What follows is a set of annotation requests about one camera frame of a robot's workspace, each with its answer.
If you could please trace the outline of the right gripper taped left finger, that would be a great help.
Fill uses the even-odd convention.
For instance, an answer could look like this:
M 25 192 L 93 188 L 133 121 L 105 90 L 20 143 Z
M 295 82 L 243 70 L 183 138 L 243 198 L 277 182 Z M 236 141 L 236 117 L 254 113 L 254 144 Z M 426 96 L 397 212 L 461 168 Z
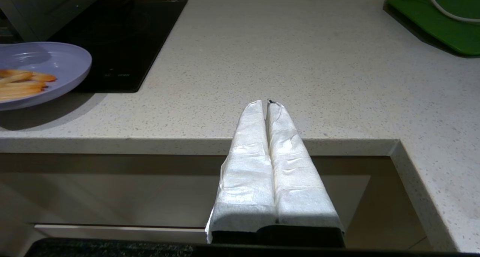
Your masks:
M 256 233 L 276 221 L 273 167 L 263 104 L 257 100 L 242 111 L 221 165 L 206 240 L 212 244 L 217 232 Z

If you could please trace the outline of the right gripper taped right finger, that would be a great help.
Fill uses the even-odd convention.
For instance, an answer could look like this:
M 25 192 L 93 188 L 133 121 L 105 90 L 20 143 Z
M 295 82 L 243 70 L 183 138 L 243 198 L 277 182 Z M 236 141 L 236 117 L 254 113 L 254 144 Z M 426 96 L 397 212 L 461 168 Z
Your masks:
M 278 223 L 344 232 L 334 204 L 285 106 L 269 101 L 267 138 Z

